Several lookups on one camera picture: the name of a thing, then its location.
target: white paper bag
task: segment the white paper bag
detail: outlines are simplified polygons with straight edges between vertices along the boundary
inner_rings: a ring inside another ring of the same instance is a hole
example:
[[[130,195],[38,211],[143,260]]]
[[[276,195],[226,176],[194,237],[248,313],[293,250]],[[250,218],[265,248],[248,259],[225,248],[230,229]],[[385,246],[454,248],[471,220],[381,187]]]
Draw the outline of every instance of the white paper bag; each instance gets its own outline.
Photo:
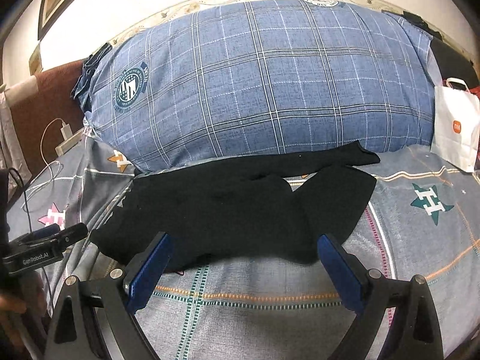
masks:
[[[453,89],[452,83],[467,91]],[[465,172],[473,172],[480,133],[479,98],[464,81],[450,78],[448,87],[435,87],[435,125],[430,151]]]

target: metal screw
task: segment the metal screw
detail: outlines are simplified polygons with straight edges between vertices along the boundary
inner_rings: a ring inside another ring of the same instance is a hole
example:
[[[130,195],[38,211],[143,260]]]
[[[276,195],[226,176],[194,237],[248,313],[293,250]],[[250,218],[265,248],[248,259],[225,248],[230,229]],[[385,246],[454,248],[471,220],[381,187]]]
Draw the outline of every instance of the metal screw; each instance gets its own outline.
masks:
[[[72,284],[75,284],[76,281],[77,278],[75,276],[68,276],[68,278],[65,279],[65,284],[71,286]]]
[[[114,269],[113,271],[110,272],[110,277],[112,279],[117,279],[122,275],[123,275],[123,271],[120,268]]]
[[[418,284],[425,284],[427,282],[427,280],[425,280],[425,278],[420,275],[420,274],[416,274],[415,275],[415,281],[418,283]]]
[[[368,271],[368,275],[372,279],[380,279],[382,277],[382,273],[378,269],[370,269]]]

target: floral wallpaper border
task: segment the floral wallpaper border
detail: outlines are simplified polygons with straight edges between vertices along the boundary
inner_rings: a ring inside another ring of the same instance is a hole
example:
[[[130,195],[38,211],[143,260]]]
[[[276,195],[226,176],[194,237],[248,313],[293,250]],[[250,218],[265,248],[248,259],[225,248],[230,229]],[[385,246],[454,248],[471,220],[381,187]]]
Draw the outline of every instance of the floral wallpaper border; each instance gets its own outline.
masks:
[[[135,25],[127,28],[125,31],[121,32],[113,39],[110,40],[110,43],[113,46],[119,45],[125,40],[129,39],[136,33],[144,30],[145,28],[150,28],[162,23],[166,23],[169,20],[176,19],[177,17],[181,17],[183,15],[188,15],[192,12],[198,12],[202,9],[208,9],[211,7],[215,7],[218,5],[226,5],[226,4],[233,4],[238,2],[246,2],[246,1],[258,1],[258,0],[187,0],[181,2],[176,5],[172,5],[171,7],[165,8],[154,15],[147,17]],[[353,3],[356,5],[360,5],[362,7],[367,7],[370,9],[374,9],[376,11],[387,10],[390,12],[395,12],[402,14],[403,9],[398,7],[397,5],[392,5],[387,3],[383,0],[306,0],[309,2],[314,1],[324,1],[324,2],[333,2],[333,1],[343,1],[347,3]],[[476,60],[474,56],[470,55],[466,50],[460,47],[452,38],[448,35],[445,35],[439,28],[435,27],[434,25],[428,23],[430,28],[433,30],[439,31],[442,34],[443,41],[453,47],[453,49],[457,50],[459,53],[464,55],[467,59],[472,60],[474,62],[474,68],[478,75],[480,75],[480,60]]]

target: xiaomi logo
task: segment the xiaomi logo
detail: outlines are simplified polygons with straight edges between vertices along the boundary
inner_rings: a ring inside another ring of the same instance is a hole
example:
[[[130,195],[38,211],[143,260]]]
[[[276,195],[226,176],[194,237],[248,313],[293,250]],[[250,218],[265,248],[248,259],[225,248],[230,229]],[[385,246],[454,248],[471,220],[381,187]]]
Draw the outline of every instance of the xiaomi logo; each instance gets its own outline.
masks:
[[[462,131],[462,124],[458,120],[453,121],[453,131],[460,134]]]

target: blue plaid fabric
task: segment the blue plaid fabric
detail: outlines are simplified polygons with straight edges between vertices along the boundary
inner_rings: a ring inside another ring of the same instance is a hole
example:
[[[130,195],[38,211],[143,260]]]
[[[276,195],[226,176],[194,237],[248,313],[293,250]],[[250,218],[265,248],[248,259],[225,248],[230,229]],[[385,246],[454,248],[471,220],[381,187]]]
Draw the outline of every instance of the blue plaid fabric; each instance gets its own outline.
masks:
[[[142,171],[353,140],[395,151],[431,142],[430,40],[352,4],[224,5],[102,50],[77,99],[97,137]]]

